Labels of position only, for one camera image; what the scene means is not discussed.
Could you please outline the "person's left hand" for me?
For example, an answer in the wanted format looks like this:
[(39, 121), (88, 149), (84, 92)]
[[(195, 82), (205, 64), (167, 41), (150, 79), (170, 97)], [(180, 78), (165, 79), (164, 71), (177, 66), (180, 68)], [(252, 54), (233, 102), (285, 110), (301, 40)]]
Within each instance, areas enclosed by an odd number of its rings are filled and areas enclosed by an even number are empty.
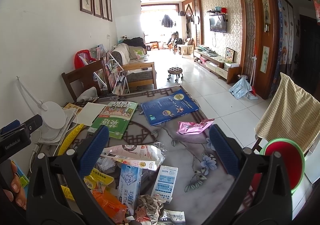
[(13, 174), (13, 179), (10, 183), (11, 190), (3, 190), (9, 201), (15, 201), (16, 204), (22, 209), (27, 209), (27, 198), (25, 196), (25, 190), (21, 186), (20, 178), (17, 176), (17, 166), (14, 162), (11, 163), (11, 169)]

